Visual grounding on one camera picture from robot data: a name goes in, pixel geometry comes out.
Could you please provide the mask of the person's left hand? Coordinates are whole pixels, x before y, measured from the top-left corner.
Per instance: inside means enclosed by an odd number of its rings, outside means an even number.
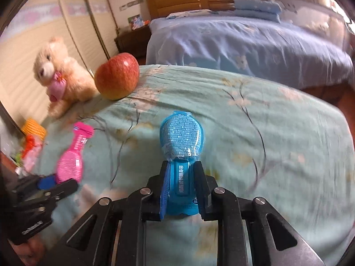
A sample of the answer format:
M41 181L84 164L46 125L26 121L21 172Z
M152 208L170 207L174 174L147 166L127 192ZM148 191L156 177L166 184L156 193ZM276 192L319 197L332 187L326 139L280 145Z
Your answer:
M27 266L37 265L46 252L45 245L38 235L18 246L10 241L10 245L21 261Z

